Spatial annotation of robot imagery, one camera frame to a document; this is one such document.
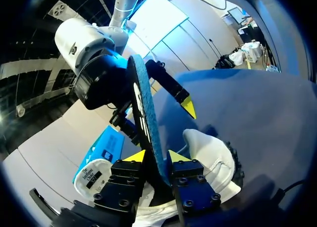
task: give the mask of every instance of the blue fabric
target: blue fabric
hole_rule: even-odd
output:
[[[162,176],[162,179],[164,180],[164,182],[170,185],[168,178],[165,174],[162,147],[161,147],[160,139],[159,139],[158,123],[157,123],[157,118],[155,115],[147,69],[140,55],[133,55],[132,57],[135,62],[136,72],[139,79],[144,115],[148,123],[153,152],[154,152],[155,160],[158,165],[158,171],[159,171],[159,174]]]

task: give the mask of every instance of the yellow tape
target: yellow tape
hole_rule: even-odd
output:
[[[188,159],[188,158],[186,158],[186,157],[184,157],[184,156],[182,156],[182,155],[180,155],[178,153],[175,153],[172,150],[169,150],[168,152],[169,152],[170,158],[172,160],[172,163],[178,162],[180,160],[182,160],[182,161],[191,161],[190,159]]]
[[[136,162],[142,162],[143,158],[144,158],[144,154],[145,154],[145,150],[140,151],[139,153],[136,153],[126,159],[124,159],[123,161],[136,161]]]
[[[190,96],[185,98],[185,100],[181,103],[181,106],[189,113],[189,115],[196,119],[194,105]]]

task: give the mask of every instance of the white label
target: white label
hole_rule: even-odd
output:
[[[133,88],[134,88],[134,95],[135,95],[135,98],[136,98],[137,104],[138,104],[138,110],[140,111],[140,114],[141,114],[141,117],[140,117],[141,128],[144,131],[144,134],[148,138],[149,142],[151,142],[150,136],[149,136],[149,128],[148,128],[147,123],[145,122],[145,118],[144,118],[144,110],[143,110],[143,106],[142,106],[141,93],[140,93],[140,90],[139,90],[136,83],[133,84]]]
[[[244,34],[244,31],[240,28],[240,29],[238,30],[238,33],[239,33],[240,35],[242,35],[242,34]]]

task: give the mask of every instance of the ceiling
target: ceiling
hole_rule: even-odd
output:
[[[107,26],[115,0],[28,0],[13,36],[0,54],[0,122],[16,118],[16,107],[29,108],[61,94],[68,94],[75,75],[54,42],[66,19],[78,17]]]

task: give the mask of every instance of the plastic bag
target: plastic bag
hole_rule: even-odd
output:
[[[254,52],[254,49],[251,47],[250,43],[245,43],[242,47],[241,50],[243,53],[246,55],[246,59],[251,62],[251,63],[256,63],[257,56]]]
[[[280,71],[278,70],[278,68],[274,65],[267,65],[266,66],[266,71],[270,71],[270,72],[277,72],[280,73]]]
[[[242,50],[238,50],[237,52],[232,53],[231,55],[229,55],[229,58],[236,66],[242,65],[244,58]]]

